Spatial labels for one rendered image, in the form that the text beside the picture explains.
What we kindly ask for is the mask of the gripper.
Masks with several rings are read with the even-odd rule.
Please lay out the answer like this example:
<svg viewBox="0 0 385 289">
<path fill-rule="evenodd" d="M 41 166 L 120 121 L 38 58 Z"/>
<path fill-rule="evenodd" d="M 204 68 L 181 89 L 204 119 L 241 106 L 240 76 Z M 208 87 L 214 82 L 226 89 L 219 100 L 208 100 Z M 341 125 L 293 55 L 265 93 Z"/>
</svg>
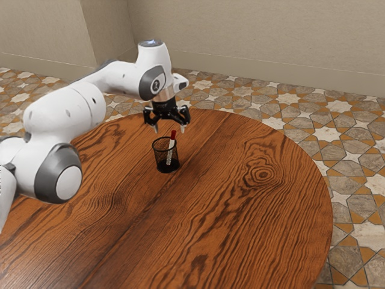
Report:
<svg viewBox="0 0 385 289">
<path fill-rule="evenodd" d="M 181 133 L 185 132 L 186 126 L 191 122 L 191 115 L 187 105 L 177 107 L 176 98 L 171 98 L 167 101 L 156 102 L 151 101 L 152 107 L 145 106 L 143 109 L 144 123 L 150 125 L 155 133 L 158 133 L 158 120 L 170 119 L 180 125 Z"/>
</svg>

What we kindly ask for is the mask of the white pen with red cap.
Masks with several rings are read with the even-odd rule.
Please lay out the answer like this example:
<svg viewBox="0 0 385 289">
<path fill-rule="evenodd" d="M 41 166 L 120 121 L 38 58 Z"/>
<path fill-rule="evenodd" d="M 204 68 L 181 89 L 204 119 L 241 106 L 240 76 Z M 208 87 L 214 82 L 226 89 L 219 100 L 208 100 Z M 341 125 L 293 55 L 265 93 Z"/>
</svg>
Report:
<svg viewBox="0 0 385 289">
<path fill-rule="evenodd" d="M 173 148 L 176 140 L 176 130 L 171 131 L 170 141 L 168 144 L 168 151 L 167 151 L 167 159 L 166 159 L 166 165 L 170 166 L 173 156 Z"/>
</svg>

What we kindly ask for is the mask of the black mesh pen holder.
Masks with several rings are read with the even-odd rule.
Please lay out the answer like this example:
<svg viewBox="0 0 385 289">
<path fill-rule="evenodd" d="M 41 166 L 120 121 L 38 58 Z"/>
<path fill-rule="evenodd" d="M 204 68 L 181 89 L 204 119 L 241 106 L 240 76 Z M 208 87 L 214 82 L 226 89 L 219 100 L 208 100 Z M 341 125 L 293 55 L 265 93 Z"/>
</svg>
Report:
<svg viewBox="0 0 385 289">
<path fill-rule="evenodd" d="M 161 173 L 171 173 L 180 167 L 176 140 L 160 137 L 153 141 L 156 167 Z"/>
</svg>

